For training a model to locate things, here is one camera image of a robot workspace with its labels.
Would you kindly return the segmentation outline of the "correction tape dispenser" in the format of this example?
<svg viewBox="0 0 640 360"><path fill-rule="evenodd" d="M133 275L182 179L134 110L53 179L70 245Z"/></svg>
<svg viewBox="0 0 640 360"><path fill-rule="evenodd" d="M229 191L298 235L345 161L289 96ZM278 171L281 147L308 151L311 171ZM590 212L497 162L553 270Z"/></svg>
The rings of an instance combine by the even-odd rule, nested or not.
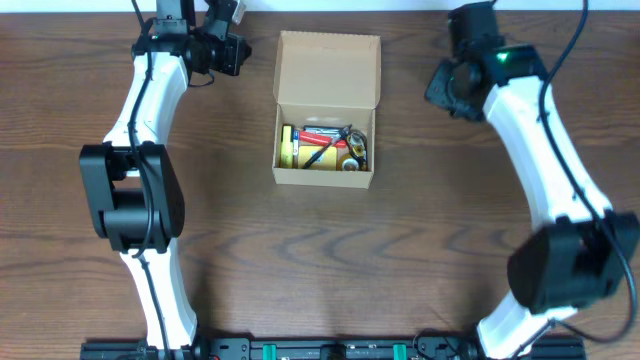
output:
<svg viewBox="0 0 640 360"><path fill-rule="evenodd" d="M347 135L347 143L350 155L358 162L360 170L367 171L368 159L366 136L360 131L352 130Z"/></svg>

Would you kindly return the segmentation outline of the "yellow sticky note pad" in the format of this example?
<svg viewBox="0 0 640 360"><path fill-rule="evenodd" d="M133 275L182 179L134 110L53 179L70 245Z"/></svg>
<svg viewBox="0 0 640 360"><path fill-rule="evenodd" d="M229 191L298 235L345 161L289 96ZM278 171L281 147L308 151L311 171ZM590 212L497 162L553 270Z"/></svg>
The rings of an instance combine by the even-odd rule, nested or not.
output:
<svg viewBox="0 0 640 360"><path fill-rule="evenodd" d="M322 146L305 145L301 146L298 151L298 168L303 169L305 164L322 149ZM318 159L310 165L312 170L335 171L337 166L337 149L330 147L325 150Z"/></svg>

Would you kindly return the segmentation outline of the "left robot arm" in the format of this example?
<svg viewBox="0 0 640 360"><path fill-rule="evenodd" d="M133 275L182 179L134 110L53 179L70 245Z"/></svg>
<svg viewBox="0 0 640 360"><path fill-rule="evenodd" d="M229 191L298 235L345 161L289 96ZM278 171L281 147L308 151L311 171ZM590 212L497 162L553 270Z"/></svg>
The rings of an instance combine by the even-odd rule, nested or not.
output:
<svg viewBox="0 0 640 360"><path fill-rule="evenodd" d="M191 1L159 1L153 17L137 18L131 47L134 76L113 128L86 145L79 166L96 234L127 266L144 311L142 340L88 341L83 359L212 359L198 332L178 255L185 202L167 150L177 106L195 74L236 76L251 55L231 33L245 6L211 1L196 23Z"/></svg>

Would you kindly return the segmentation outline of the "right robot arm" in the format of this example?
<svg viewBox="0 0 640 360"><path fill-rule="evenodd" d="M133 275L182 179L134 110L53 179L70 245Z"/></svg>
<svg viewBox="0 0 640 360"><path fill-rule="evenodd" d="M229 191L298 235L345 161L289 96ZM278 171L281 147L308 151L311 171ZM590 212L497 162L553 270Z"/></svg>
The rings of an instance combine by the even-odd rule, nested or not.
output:
<svg viewBox="0 0 640 360"><path fill-rule="evenodd" d="M556 69L529 44L508 45L491 1L450 11L450 57L425 97L454 118L489 124L500 137L524 191L532 232L507 262L509 290L462 343L462 359L568 359L590 336L568 327L580 310L629 295L622 332L632 330L639 291L631 260L639 220L618 213L582 164L552 95Z"/></svg>

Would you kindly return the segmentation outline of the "red black stapler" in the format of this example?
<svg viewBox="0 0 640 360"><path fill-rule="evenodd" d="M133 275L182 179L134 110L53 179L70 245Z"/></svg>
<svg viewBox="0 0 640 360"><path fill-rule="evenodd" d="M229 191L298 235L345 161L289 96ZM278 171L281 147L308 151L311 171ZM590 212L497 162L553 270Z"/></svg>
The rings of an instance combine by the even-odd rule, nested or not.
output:
<svg viewBox="0 0 640 360"><path fill-rule="evenodd" d="M295 130L292 140L324 146L339 133L340 128L306 127L302 130Z"/></svg>

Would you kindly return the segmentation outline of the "yellow tape roll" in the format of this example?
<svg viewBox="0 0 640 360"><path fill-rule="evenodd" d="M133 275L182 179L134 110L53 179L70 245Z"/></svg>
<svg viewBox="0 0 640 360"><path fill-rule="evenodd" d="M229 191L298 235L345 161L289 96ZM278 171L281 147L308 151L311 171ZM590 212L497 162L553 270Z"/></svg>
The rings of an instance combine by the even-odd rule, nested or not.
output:
<svg viewBox="0 0 640 360"><path fill-rule="evenodd" d="M344 172L357 172L361 170L361 165L358 158L345 154L338 160L336 169Z"/></svg>

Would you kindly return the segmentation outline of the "small blue white box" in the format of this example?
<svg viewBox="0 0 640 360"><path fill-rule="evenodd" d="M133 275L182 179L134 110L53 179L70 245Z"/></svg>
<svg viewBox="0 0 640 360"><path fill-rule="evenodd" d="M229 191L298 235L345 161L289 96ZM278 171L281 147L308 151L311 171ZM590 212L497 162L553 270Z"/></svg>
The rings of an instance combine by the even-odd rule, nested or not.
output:
<svg viewBox="0 0 640 360"><path fill-rule="evenodd" d="M300 147L300 130L294 129L292 133L293 168L298 168L299 147Z"/></svg>

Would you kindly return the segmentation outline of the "yellow highlighter marker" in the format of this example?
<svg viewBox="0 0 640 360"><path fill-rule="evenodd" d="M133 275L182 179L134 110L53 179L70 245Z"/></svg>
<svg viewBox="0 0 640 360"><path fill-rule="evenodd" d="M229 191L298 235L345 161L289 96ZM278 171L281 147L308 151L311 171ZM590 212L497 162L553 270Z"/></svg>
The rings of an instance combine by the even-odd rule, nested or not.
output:
<svg viewBox="0 0 640 360"><path fill-rule="evenodd" d="M284 125L281 132L280 143L280 163L281 168L293 167L293 127L291 125Z"/></svg>

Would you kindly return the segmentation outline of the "black pen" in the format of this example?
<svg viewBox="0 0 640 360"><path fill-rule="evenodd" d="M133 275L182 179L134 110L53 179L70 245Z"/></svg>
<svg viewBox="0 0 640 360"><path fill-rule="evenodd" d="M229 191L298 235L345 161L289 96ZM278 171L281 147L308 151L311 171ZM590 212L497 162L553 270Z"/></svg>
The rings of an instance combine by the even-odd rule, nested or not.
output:
<svg viewBox="0 0 640 360"><path fill-rule="evenodd" d="M332 146L334 146L336 143L345 140L347 135L349 134L350 130L352 128L352 125L347 125L343 128L341 128L338 133L333 136L329 142L327 144L325 144L319 151L317 151L316 153L314 153L309 160L307 160L304 165L303 165L303 169L309 169L320 157L323 156L323 154Z"/></svg>

